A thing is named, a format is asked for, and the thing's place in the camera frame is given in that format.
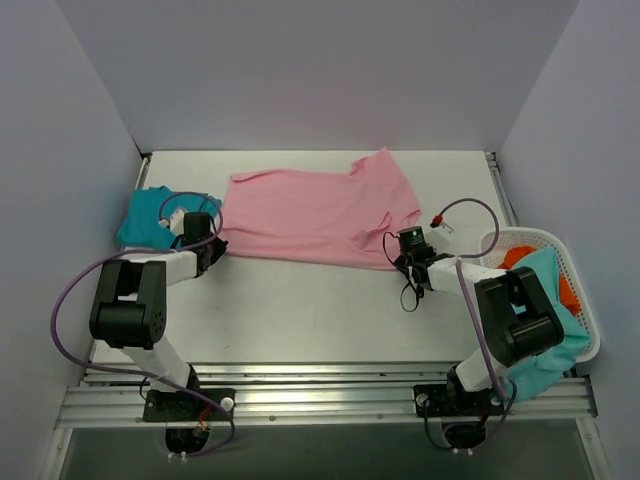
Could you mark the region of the pink t shirt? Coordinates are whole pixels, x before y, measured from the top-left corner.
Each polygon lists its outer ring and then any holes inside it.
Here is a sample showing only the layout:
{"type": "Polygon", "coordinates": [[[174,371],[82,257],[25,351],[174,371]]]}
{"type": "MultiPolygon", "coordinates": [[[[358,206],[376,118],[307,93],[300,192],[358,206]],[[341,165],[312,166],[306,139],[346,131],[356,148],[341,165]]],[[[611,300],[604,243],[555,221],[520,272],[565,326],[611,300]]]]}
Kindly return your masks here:
{"type": "Polygon", "coordinates": [[[232,255],[388,270],[383,235],[414,226],[421,207],[391,153],[381,149],[346,173],[233,174],[222,213],[232,255]]]}

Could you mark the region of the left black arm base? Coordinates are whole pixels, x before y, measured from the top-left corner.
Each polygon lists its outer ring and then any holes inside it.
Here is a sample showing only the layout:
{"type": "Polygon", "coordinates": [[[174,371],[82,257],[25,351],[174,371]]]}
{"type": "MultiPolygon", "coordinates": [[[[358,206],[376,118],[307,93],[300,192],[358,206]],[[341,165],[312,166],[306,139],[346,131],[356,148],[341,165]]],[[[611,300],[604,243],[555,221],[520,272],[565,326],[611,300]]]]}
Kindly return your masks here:
{"type": "Polygon", "coordinates": [[[232,388],[204,388],[204,401],[184,392],[150,389],[145,396],[142,420],[146,423],[185,423],[166,427],[164,440],[171,453],[196,454],[210,438],[210,424],[233,417],[236,391],[232,388]]]}

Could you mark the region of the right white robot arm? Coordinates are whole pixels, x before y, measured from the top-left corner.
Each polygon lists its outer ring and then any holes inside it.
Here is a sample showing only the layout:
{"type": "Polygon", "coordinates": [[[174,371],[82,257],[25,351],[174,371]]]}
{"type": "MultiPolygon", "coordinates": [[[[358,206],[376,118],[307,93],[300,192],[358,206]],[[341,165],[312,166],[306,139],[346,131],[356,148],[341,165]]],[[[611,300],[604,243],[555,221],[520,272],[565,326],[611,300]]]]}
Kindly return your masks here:
{"type": "Polygon", "coordinates": [[[536,273],[528,267],[491,269],[438,253],[421,227],[400,230],[396,269],[419,297],[426,291],[462,298],[479,349],[448,374],[444,400],[455,412],[469,411],[480,392],[506,396],[510,368],[564,340],[564,329],[536,273]]]}

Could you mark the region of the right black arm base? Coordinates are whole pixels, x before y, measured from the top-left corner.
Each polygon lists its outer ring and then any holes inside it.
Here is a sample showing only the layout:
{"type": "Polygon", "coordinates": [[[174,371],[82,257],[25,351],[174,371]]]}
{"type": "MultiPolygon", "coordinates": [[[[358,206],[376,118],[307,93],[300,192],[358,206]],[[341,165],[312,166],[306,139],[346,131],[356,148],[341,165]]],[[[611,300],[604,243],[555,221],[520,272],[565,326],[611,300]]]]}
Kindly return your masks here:
{"type": "Polygon", "coordinates": [[[506,404],[491,387],[467,392],[453,370],[446,382],[413,387],[415,412],[427,439],[439,450],[472,455],[488,438],[488,422],[505,413],[506,404]]]}

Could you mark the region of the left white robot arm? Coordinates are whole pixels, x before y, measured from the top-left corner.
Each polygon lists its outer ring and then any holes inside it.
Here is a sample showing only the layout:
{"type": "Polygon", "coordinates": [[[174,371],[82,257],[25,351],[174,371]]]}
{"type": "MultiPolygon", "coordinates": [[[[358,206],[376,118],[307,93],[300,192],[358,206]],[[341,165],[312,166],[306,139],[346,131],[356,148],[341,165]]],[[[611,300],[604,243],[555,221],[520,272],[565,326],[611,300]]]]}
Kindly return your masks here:
{"type": "Polygon", "coordinates": [[[103,264],[89,319],[92,337],[128,356],[151,386],[167,392],[165,405],[179,419],[202,405],[194,369],[177,354],[165,330],[172,285],[202,276],[225,253],[214,218],[187,213],[168,253],[134,254],[103,264]]]}

